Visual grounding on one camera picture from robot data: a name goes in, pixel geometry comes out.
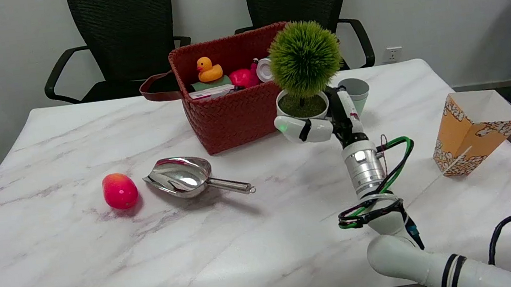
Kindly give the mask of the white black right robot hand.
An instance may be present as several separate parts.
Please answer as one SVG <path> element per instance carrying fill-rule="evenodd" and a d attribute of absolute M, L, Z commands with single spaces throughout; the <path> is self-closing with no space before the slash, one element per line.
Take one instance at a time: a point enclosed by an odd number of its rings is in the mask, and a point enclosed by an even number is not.
<path fill-rule="evenodd" d="M 277 107 L 275 128 L 290 142 L 319 143 L 336 137 L 343 148 L 369 140 L 360 115 L 344 87 L 328 87 L 318 94 L 325 110 L 313 117 L 292 117 Z"/>

